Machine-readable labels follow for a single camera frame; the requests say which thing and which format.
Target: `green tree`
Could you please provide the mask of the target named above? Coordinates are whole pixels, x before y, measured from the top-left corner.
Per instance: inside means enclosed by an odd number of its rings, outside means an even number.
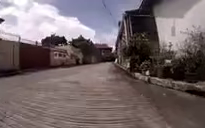
[[[72,39],[69,43],[81,50],[84,56],[83,63],[92,63],[92,58],[96,58],[97,62],[101,60],[99,50],[94,46],[94,43],[90,39],[86,39],[80,35],[78,38]]]
[[[64,36],[58,36],[56,34],[52,34],[51,36],[45,37],[41,40],[43,46],[46,47],[54,47],[59,45],[67,45],[67,39]]]
[[[135,34],[123,49],[125,57],[130,58],[130,70],[138,70],[142,62],[150,59],[151,47],[146,34]]]

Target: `sidewalk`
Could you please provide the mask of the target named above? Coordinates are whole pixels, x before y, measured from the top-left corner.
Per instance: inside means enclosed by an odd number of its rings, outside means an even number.
[[[124,70],[129,75],[134,77],[135,79],[145,81],[149,84],[161,86],[164,88],[174,89],[182,92],[187,92],[194,95],[199,95],[205,97],[205,82],[198,82],[195,84],[192,83],[186,83],[183,81],[174,81],[171,79],[161,79],[157,77],[150,77],[150,76],[144,76],[140,73],[130,73],[125,67],[114,63],[115,66],[118,68]]]

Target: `building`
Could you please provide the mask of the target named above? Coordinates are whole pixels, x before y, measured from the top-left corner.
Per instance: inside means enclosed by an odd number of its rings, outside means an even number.
[[[205,29],[205,0],[160,0],[159,3],[144,1],[150,2],[153,9],[160,42],[172,42],[175,49],[187,38],[187,29]]]
[[[83,64],[83,54],[80,49],[71,45],[51,49],[51,65],[70,66]]]
[[[0,72],[19,69],[19,43],[0,39]]]
[[[114,55],[112,53],[113,48],[107,44],[95,44],[95,47],[100,51],[102,61],[113,61]]]
[[[146,33],[151,42],[152,52],[156,54],[159,49],[159,38],[157,33],[156,20],[153,12],[150,11],[148,3],[142,2],[138,9],[126,11],[122,21],[119,22],[119,33],[116,40],[116,53],[118,63],[129,67],[129,59],[124,58],[122,49],[127,46],[133,35]]]
[[[159,43],[171,42],[178,49],[187,38],[185,32],[196,27],[205,30],[205,0],[142,0],[139,8],[126,11],[119,23],[118,62],[129,66],[122,49],[134,33],[148,33],[154,53],[158,53]]]

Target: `curb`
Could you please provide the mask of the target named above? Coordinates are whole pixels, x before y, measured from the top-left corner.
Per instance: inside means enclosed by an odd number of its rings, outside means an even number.
[[[174,80],[170,80],[170,79],[160,79],[160,78],[157,78],[157,77],[144,76],[140,73],[130,73],[123,66],[121,66],[117,63],[114,63],[114,65],[116,67],[124,70],[129,75],[131,75],[132,77],[134,77],[138,80],[145,81],[149,84],[153,84],[153,85],[161,86],[161,87],[164,87],[164,88],[174,89],[174,90],[187,92],[187,93],[190,93],[190,94],[205,97],[205,86],[202,86],[202,85],[199,85],[199,84],[186,83],[186,82],[182,82],[182,81],[174,81]]]
[[[9,73],[0,73],[0,78],[1,77],[8,77],[8,76],[14,76],[14,75],[18,75],[21,74],[21,71],[13,71],[13,72],[9,72]]]

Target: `white building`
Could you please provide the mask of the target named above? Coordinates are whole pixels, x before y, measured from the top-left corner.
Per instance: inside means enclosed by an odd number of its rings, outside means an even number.
[[[174,48],[183,43],[187,29],[194,30],[194,26],[205,30],[205,0],[161,0],[152,8],[160,42],[172,42]]]

